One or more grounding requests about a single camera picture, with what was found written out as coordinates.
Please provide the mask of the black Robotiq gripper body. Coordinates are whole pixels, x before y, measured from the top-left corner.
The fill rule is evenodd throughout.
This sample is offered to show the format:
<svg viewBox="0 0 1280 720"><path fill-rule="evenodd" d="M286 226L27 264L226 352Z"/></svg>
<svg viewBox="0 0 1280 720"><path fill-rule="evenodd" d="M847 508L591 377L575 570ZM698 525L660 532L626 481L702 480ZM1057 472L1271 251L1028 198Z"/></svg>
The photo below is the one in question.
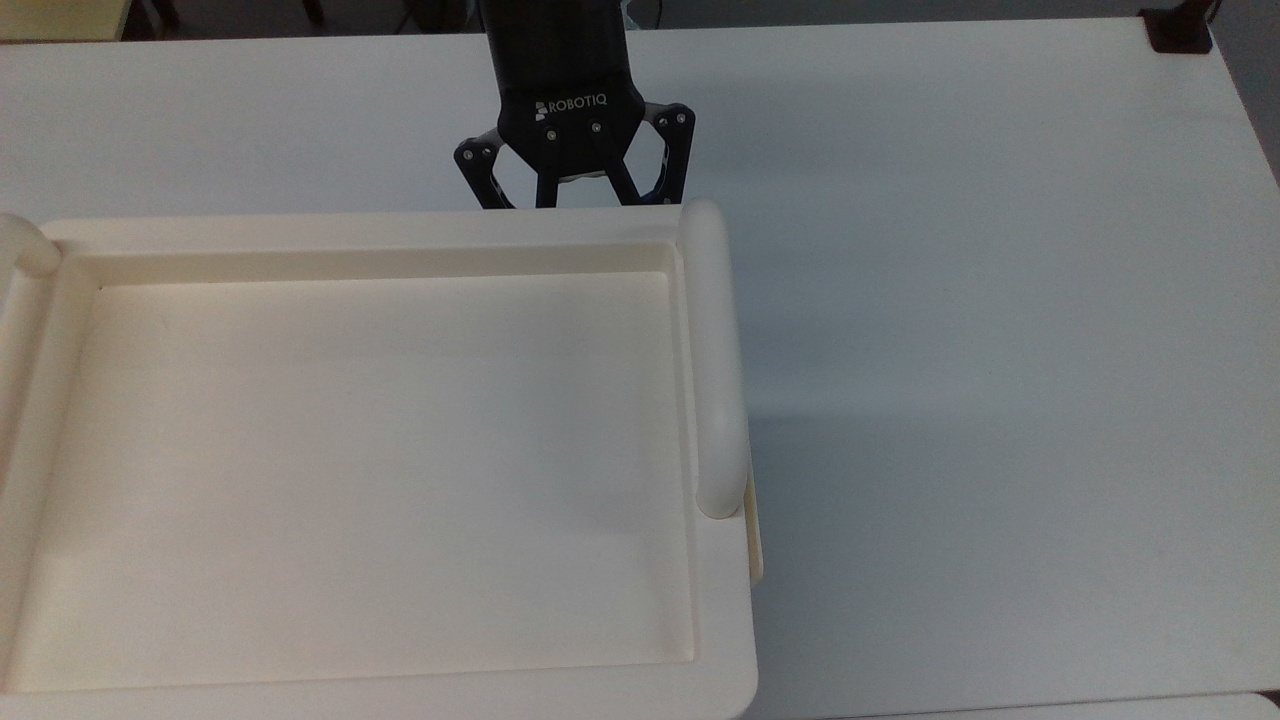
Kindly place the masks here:
<svg viewBox="0 0 1280 720"><path fill-rule="evenodd" d="M591 127L625 155L645 115L618 1L485 1L483 23L500 96L497 131L535 172L559 181L604 170Z"/></svg>

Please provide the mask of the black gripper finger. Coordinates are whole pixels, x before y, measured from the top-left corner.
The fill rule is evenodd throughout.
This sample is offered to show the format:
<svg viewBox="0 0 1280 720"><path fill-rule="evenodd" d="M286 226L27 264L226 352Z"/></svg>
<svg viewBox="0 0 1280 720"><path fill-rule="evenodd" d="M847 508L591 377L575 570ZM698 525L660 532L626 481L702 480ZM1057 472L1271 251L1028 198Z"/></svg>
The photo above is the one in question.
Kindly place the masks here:
<svg viewBox="0 0 1280 720"><path fill-rule="evenodd" d="M605 127L605 177L622 206L678 205L684 201L696 114L681 102L645 102L643 119L658 133L664 145L663 159L654 187L640 193L625 164L628 147Z"/></svg>
<svg viewBox="0 0 1280 720"><path fill-rule="evenodd" d="M561 184L561 137L554 127L538 131L539 152L527 164L536 174L535 208L556 208ZM498 129L467 138L454 150L454 163L483 209L515 209L495 176L506 141Z"/></svg>

